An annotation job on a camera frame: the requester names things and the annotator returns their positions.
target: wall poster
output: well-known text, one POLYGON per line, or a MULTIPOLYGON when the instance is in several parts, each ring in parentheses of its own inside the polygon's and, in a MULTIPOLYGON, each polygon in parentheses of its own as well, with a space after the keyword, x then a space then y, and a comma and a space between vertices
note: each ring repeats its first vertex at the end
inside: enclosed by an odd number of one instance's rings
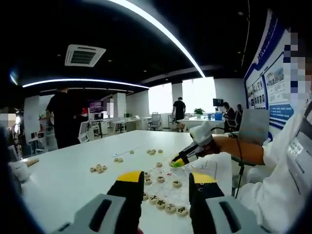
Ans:
POLYGON ((254 108, 265 109, 265 86, 263 84, 262 76, 260 76, 252 85, 254 93, 254 108))
POLYGON ((284 82, 283 54, 264 73, 271 119, 288 120, 293 115, 284 82))

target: black shirt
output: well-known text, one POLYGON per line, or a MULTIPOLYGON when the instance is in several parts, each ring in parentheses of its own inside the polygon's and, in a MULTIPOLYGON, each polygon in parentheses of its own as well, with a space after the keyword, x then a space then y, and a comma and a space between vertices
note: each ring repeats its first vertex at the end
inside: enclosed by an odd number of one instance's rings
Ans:
POLYGON ((47 110, 54 113, 54 126, 68 124, 73 121, 75 115, 74 103, 67 93, 57 92, 50 100, 47 110))
POLYGON ((175 119, 180 120, 184 119, 184 109, 186 108, 183 101, 178 100, 174 102, 175 106, 175 119))
POLYGON ((232 107, 230 107, 227 112, 226 112, 226 117, 228 119, 235 119, 235 111, 233 110, 232 107))

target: conference table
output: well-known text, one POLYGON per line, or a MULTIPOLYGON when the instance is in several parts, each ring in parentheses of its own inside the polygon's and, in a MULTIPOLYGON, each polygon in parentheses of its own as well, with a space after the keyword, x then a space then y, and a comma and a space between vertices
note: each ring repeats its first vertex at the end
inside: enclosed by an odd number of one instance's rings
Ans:
MULTIPOLYGON (((191 117, 189 119, 179 120, 180 123, 185 124, 184 131, 187 131, 192 127, 201 125, 203 121, 208 121, 212 128, 214 128, 214 127, 224 128, 224 120, 214 120, 214 119, 209 120, 209 119, 207 119, 207 116, 201 116, 200 118, 191 117)), ((220 130, 220 129, 215 129, 214 133, 215 134, 222 134, 222 133, 224 133, 224 131, 220 130)))
MULTIPOLYGON (((232 164, 228 153, 206 156, 183 168, 169 167, 174 155, 190 143, 188 133, 135 130, 34 156, 28 160, 38 158, 39 162, 29 168, 31 175, 22 185, 22 197, 38 224, 50 233, 65 222, 73 222, 75 212, 98 194, 106 194, 119 175, 134 170, 149 171, 157 162, 163 163, 163 170, 172 170, 175 175, 181 175, 187 167, 215 164, 215 178, 221 190, 231 195, 232 164), (162 149, 163 153, 151 156, 146 153, 148 149, 162 149), (123 162, 114 162, 115 157, 122 157, 123 162), (97 164, 108 169, 102 174, 91 173, 90 168, 97 164)), ((188 185, 188 175, 180 180, 188 185)), ((188 196, 188 189, 180 191, 188 196)), ((168 215, 148 201, 143 201, 141 207, 139 227, 144 233, 193 233, 188 215, 168 215)))

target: green plant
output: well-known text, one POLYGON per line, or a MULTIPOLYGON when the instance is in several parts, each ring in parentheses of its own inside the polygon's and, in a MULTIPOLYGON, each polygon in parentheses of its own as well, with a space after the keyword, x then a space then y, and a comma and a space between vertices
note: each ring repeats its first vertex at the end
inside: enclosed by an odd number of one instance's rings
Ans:
POLYGON ((198 114, 198 115, 203 115, 203 114, 204 114, 204 110, 201 109, 201 108, 196 108, 196 109, 194 110, 194 113, 195 113, 195 114, 198 114))

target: blue box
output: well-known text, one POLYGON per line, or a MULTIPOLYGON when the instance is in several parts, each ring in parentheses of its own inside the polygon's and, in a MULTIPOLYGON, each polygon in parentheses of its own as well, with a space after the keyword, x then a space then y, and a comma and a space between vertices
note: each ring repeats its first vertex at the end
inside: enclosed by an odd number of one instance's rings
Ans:
POLYGON ((222 120, 222 113, 215 113, 214 119, 215 120, 222 120))

